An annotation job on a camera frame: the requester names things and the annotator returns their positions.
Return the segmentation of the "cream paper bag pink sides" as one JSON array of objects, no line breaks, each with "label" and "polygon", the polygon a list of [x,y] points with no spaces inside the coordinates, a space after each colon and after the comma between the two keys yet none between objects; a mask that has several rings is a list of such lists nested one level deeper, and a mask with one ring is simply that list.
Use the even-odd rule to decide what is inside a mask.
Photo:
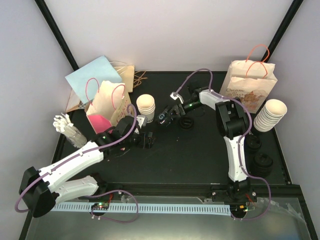
[{"label": "cream paper bag pink sides", "polygon": [[131,103],[124,83],[102,81],[91,102],[86,106],[86,117],[95,133],[102,133],[133,111],[127,111]]}]

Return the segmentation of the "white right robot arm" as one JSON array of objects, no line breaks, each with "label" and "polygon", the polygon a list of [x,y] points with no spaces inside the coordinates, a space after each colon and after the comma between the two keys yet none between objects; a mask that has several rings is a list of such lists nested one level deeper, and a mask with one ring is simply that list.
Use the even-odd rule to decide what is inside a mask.
[{"label": "white right robot arm", "polygon": [[184,101],[177,93],[170,97],[175,104],[167,106],[157,117],[158,124],[167,126],[175,119],[182,120],[186,114],[201,106],[215,111],[216,125],[223,137],[228,156],[228,198],[240,201],[250,190],[250,180],[245,161],[244,133],[249,128],[248,116],[240,105],[240,100],[227,99],[207,87],[190,91],[190,99]]}]

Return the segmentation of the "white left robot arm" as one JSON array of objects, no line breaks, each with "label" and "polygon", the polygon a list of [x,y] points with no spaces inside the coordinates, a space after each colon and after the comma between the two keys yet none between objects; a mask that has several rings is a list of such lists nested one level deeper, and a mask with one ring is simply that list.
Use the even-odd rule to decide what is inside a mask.
[{"label": "white left robot arm", "polygon": [[106,182],[98,173],[81,179],[72,177],[103,160],[120,157],[131,148],[151,148],[154,137],[143,132],[147,118],[125,116],[116,126],[98,133],[83,147],[47,167],[26,169],[19,188],[19,199],[32,217],[39,218],[57,204],[79,197],[103,199],[108,192]]}]

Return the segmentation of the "black coffee cup lid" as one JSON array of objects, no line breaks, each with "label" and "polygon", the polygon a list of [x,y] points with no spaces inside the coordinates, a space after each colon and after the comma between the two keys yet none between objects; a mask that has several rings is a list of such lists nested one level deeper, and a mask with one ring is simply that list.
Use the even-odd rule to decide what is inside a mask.
[{"label": "black coffee cup lid", "polygon": [[184,129],[184,130],[190,130],[193,128],[195,122],[194,120],[185,115],[185,116],[182,116],[179,120],[178,120],[178,125],[180,128]]}]

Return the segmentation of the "small stack paper cups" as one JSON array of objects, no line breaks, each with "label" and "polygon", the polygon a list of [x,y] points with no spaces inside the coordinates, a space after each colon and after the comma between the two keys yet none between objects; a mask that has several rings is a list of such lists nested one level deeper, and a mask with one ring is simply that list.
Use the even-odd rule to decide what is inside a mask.
[{"label": "small stack paper cups", "polygon": [[142,94],[136,100],[138,111],[147,118],[147,123],[152,123],[155,116],[155,99],[150,94]]}]

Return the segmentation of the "brown kraft paper bag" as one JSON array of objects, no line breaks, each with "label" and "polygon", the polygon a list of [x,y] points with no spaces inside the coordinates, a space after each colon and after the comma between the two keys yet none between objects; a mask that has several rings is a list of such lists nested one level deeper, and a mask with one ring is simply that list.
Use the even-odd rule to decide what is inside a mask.
[{"label": "brown kraft paper bag", "polygon": [[135,71],[135,66],[122,61],[111,61],[113,68],[121,76],[122,82],[125,83],[127,91],[132,93],[134,88],[142,84],[143,80],[147,80],[146,71]]}]

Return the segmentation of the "Cream Bear printed paper bag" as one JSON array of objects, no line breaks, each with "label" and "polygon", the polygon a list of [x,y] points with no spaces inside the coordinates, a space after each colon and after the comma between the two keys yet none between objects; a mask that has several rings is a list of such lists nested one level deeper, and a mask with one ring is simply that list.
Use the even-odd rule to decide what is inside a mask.
[{"label": "Cream Bear printed paper bag", "polygon": [[252,114],[258,112],[273,87],[277,83],[274,75],[275,64],[267,63],[270,51],[261,61],[234,60],[228,67],[219,94],[229,98],[239,98]]}]

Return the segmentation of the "patterned flat paper bag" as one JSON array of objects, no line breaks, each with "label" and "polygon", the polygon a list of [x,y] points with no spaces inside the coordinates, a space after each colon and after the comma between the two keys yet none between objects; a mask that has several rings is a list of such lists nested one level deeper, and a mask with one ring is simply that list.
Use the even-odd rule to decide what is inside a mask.
[{"label": "patterned flat paper bag", "polygon": [[84,104],[80,100],[80,98],[76,95],[76,93],[73,90],[71,90],[65,112],[69,113],[75,110],[80,110],[85,108],[86,108],[86,104]]}]

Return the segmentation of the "light blue paper bag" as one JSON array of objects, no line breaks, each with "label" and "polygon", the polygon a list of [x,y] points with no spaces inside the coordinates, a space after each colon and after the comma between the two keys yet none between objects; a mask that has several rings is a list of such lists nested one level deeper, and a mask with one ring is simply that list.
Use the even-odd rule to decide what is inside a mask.
[{"label": "light blue paper bag", "polygon": [[122,78],[104,55],[70,73],[65,79],[83,104],[95,97],[98,91],[97,82],[99,85],[103,81],[122,82]]}]

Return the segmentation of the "tall stack paper cups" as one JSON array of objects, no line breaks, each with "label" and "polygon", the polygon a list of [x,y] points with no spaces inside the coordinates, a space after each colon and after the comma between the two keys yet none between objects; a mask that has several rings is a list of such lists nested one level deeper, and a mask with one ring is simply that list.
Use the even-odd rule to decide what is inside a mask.
[{"label": "tall stack paper cups", "polygon": [[274,128],[287,113],[288,108],[278,99],[269,99],[253,121],[254,128],[259,132],[268,132]]}]

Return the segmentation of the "black lid stacks right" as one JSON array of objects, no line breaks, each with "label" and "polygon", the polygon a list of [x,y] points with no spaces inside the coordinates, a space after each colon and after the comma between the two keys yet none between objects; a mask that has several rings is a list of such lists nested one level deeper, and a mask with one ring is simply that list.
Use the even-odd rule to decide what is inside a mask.
[{"label": "black lid stacks right", "polygon": [[266,178],[273,170],[273,159],[266,153],[260,152],[262,141],[253,134],[248,134],[244,141],[246,165],[248,172],[254,177]]}]

